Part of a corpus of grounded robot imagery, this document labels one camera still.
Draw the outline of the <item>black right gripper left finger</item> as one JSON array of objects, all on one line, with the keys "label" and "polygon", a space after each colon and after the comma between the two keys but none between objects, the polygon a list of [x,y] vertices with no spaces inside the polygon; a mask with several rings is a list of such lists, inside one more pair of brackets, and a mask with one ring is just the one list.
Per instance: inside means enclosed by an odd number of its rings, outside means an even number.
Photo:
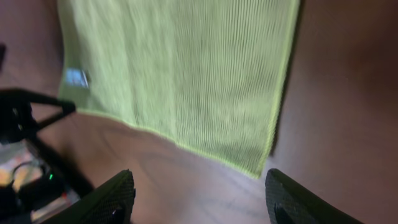
[{"label": "black right gripper left finger", "polygon": [[136,197],[130,170],[122,170],[47,224],[130,224]]}]

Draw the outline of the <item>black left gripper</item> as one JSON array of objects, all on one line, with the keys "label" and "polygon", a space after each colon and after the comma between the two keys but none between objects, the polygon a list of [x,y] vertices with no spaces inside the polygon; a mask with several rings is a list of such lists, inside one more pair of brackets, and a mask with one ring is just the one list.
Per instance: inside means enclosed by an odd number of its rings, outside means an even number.
[{"label": "black left gripper", "polygon": [[[36,122],[31,103],[58,106],[62,111]],[[75,111],[76,106],[71,101],[26,90],[1,90],[1,144],[12,144],[28,138]]]}]

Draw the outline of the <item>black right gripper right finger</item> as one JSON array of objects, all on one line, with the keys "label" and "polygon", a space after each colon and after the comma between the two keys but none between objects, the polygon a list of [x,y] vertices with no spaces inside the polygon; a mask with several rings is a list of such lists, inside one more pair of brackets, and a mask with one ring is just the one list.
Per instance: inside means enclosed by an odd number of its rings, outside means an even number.
[{"label": "black right gripper right finger", "polygon": [[272,224],[360,223],[278,169],[267,171],[265,188],[267,211]]}]

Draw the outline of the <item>light green microfiber cloth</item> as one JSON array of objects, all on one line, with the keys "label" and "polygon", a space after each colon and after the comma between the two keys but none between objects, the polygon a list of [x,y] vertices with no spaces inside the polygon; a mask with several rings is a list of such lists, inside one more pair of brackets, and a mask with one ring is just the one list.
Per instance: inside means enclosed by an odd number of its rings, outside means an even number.
[{"label": "light green microfiber cloth", "polygon": [[258,178],[300,1],[59,1],[59,97]]}]

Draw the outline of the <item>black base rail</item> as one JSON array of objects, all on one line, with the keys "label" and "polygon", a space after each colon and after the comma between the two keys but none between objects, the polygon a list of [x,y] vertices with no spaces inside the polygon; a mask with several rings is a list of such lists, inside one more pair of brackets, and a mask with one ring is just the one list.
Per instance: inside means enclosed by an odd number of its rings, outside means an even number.
[{"label": "black base rail", "polygon": [[35,153],[49,165],[55,174],[60,176],[81,197],[94,191],[91,182],[71,162],[64,159],[56,150],[34,136],[27,142],[34,148]]}]

